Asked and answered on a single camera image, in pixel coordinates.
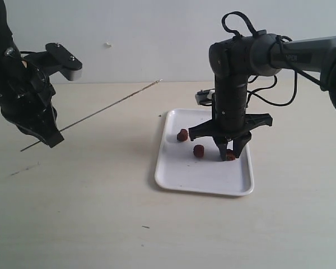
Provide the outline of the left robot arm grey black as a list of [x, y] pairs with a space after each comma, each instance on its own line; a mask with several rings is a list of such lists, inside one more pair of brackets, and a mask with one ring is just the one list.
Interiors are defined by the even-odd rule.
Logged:
[[[60, 72], [73, 81], [82, 63], [60, 44], [49, 43], [44, 52], [22, 57], [7, 24], [6, 6], [0, 1], [0, 108], [3, 117], [25, 135], [54, 147], [64, 138], [56, 125], [52, 105], [55, 89], [49, 76]], [[216, 77], [213, 119], [189, 129], [189, 135], [211, 136], [221, 158], [228, 158], [227, 143], [233, 141], [233, 155], [239, 157], [251, 140], [245, 113], [248, 77]]]

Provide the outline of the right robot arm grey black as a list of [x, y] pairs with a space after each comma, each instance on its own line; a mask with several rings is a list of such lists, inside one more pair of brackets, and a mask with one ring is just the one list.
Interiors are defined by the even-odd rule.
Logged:
[[336, 109], [336, 36], [290, 41], [286, 36], [257, 33], [214, 43], [209, 48], [214, 73], [212, 118], [188, 129], [190, 140], [212, 137], [220, 157], [227, 160], [227, 145], [239, 157], [251, 140], [251, 130], [271, 126], [269, 114], [248, 114], [250, 76], [275, 76], [291, 69], [320, 86], [329, 94]]

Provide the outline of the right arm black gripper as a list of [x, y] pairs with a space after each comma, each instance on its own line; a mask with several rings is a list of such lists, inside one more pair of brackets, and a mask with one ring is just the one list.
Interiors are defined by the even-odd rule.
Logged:
[[213, 137], [214, 143], [219, 150], [222, 161], [227, 160], [228, 141], [233, 141], [233, 153], [239, 158], [244, 147], [251, 140], [252, 130], [273, 124], [273, 118], [268, 113], [246, 114], [245, 109], [233, 111], [220, 111], [211, 107], [212, 118], [197, 126], [188, 129], [189, 139], [194, 141], [197, 138]]

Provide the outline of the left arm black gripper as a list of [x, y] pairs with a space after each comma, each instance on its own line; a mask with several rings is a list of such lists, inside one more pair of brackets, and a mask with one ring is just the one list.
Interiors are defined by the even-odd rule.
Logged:
[[0, 110], [22, 133], [50, 148], [64, 141], [52, 104], [55, 89], [49, 76], [25, 61], [17, 50], [0, 51]]

